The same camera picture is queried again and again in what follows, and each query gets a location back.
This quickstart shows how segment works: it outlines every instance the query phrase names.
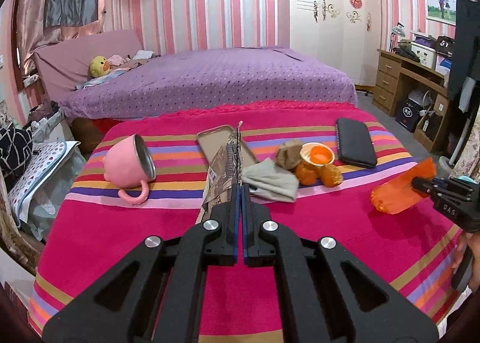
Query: pink curtain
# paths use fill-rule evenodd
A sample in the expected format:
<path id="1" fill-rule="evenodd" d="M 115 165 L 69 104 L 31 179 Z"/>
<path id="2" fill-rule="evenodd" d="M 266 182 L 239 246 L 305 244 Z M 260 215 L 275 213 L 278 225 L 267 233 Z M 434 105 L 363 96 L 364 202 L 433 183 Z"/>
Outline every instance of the pink curtain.
<path id="1" fill-rule="evenodd" d="M 45 0 L 19 0 L 17 13 L 17 46 L 20 69 L 26 75 L 34 68 L 33 51 L 40 46 L 69 38 L 99 33 L 103 28 L 105 0 L 98 0 L 98 21 L 82 27 L 43 27 Z"/>

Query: wedding photo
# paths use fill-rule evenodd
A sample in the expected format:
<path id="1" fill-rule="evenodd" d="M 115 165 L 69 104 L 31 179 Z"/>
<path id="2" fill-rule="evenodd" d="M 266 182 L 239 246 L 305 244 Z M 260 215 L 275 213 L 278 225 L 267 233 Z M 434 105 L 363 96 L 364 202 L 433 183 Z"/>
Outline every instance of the wedding photo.
<path id="1" fill-rule="evenodd" d="M 425 0 L 427 19 L 455 25 L 457 21 L 457 0 Z"/>

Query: wardrobe door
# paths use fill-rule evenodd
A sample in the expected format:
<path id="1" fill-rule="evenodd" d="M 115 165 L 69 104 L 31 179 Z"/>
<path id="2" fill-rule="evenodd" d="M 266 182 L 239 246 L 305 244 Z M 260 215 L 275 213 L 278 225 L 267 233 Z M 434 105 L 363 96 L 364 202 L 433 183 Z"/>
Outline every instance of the wardrobe door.
<path id="1" fill-rule="evenodd" d="M 320 25 L 320 44 L 318 59 L 331 67 L 343 71 L 343 43 L 345 11 L 343 0 L 321 0 L 325 1 L 326 17 Z"/>
<path id="2" fill-rule="evenodd" d="M 367 30 L 366 18 L 370 14 L 370 30 Z M 380 0 L 365 0 L 363 12 L 365 20 L 365 42 L 363 46 L 363 64 L 359 84 L 362 86 L 375 86 L 378 69 L 378 49 L 380 49 L 382 36 L 382 7 Z"/>
<path id="3" fill-rule="evenodd" d="M 365 50 L 365 11 L 367 0 L 342 0 L 342 71 L 358 84 Z"/>
<path id="4" fill-rule="evenodd" d="M 318 11 L 316 20 L 315 3 Z M 290 47 L 293 50 L 318 58 L 321 9 L 320 0 L 290 0 Z"/>

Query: human hand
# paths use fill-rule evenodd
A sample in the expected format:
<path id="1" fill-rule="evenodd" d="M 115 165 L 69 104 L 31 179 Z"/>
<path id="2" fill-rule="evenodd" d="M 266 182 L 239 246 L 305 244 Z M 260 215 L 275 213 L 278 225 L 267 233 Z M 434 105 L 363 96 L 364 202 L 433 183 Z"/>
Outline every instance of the human hand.
<path id="1" fill-rule="evenodd" d="M 469 288 L 472 291 L 477 290 L 480 286 L 480 233 L 462 232 L 457 239 L 457 248 L 454 252 L 454 261 L 452 268 L 456 269 L 462 262 L 467 246 L 473 253 L 472 277 L 469 281 Z"/>

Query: black white patterned pillow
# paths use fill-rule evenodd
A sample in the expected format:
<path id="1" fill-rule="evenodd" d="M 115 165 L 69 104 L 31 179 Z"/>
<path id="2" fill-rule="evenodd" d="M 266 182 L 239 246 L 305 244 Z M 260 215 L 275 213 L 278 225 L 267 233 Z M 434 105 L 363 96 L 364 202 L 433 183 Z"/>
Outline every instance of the black white patterned pillow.
<path id="1" fill-rule="evenodd" d="M 25 172 L 32 157 L 32 132 L 30 130 L 0 129 L 0 169 L 7 191 Z"/>

